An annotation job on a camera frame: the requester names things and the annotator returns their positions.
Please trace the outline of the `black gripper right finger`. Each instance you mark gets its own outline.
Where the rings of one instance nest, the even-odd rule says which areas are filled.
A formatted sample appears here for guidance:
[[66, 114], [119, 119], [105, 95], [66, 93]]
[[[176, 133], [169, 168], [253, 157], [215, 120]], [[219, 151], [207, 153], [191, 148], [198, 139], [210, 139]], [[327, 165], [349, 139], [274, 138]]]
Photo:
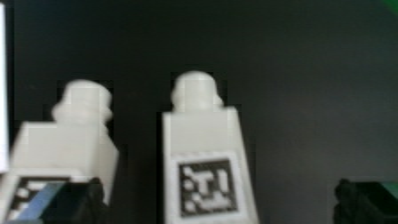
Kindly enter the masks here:
[[334, 224], [398, 224], [398, 182], [340, 180]]

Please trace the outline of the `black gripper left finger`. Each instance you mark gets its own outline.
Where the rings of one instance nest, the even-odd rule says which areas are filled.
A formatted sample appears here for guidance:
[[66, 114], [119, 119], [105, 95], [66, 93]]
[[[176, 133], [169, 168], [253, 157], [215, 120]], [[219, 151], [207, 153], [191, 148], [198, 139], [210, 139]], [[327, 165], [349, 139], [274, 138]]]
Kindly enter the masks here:
[[88, 183], [48, 183], [11, 224], [109, 224], [103, 198], [98, 178]]

